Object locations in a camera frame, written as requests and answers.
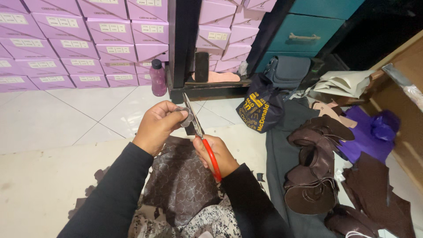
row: hand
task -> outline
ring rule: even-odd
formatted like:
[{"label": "hand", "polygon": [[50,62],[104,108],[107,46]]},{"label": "hand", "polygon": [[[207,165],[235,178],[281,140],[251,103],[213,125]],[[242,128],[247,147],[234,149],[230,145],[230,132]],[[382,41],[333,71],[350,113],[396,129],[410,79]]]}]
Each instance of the hand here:
[{"label": "hand", "polygon": [[[210,144],[213,150],[214,156],[216,157],[217,164],[219,165],[220,174],[222,178],[228,176],[230,173],[235,171],[239,167],[238,162],[233,158],[225,143],[219,137],[203,135],[203,137]],[[209,154],[204,147],[203,142],[199,137],[196,137],[192,142],[195,147],[195,153],[199,156],[201,162],[205,168],[210,168],[214,173],[213,165],[210,160]]]},{"label": "hand", "polygon": [[175,104],[163,101],[146,111],[132,142],[153,157],[157,156],[165,140],[188,116],[186,111],[174,111],[177,108]]}]

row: red scissor handle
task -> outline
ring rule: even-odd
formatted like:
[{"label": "red scissor handle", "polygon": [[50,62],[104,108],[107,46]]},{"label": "red scissor handle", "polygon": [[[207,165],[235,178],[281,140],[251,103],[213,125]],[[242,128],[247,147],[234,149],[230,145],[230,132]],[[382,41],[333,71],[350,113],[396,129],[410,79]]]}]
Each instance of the red scissor handle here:
[{"label": "red scissor handle", "polygon": [[204,147],[207,150],[207,153],[209,154],[210,160],[212,161],[211,164],[213,165],[213,169],[214,169],[214,178],[216,179],[216,181],[219,183],[222,180],[222,176],[220,175],[220,169],[219,169],[219,165],[217,164],[217,160],[216,157],[214,156],[213,150],[209,145],[209,142],[206,139],[203,139],[203,144]]}]

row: white tile floor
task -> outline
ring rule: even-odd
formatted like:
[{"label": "white tile floor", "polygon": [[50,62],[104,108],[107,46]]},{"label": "white tile floor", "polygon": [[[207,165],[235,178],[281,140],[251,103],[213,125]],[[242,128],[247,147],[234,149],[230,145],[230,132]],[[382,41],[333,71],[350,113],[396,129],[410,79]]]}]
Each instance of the white tile floor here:
[{"label": "white tile floor", "polygon": [[[132,138],[151,106],[151,86],[0,93],[0,154]],[[193,103],[202,127],[242,124],[242,98]]]}]

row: bottle cap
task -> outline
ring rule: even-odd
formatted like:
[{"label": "bottle cap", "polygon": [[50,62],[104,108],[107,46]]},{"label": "bottle cap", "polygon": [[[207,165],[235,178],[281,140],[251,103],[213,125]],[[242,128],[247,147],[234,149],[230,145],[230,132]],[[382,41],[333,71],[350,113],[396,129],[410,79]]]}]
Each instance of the bottle cap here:
[{"label": "bottle cap", "polygon": [[153,67],[153,69],[161,69],[162,68],[162,61],[159,59],[154,59],[151,62],[151,66]]}]

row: drawer handle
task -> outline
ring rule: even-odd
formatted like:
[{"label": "drawer handle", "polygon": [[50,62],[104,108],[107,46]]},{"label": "drawer handle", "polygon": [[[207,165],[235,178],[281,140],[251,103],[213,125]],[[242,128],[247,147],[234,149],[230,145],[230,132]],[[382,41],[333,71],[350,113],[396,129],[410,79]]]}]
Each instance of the drawer handle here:
[{"label": "drawer handle", "polygon": [[290,39],[303,39],[303,40],[320,40],[320,36],[316,36],[313,34],[312,36],[296,36],[294,33],[291,32],[291,35],[289,36]]}]

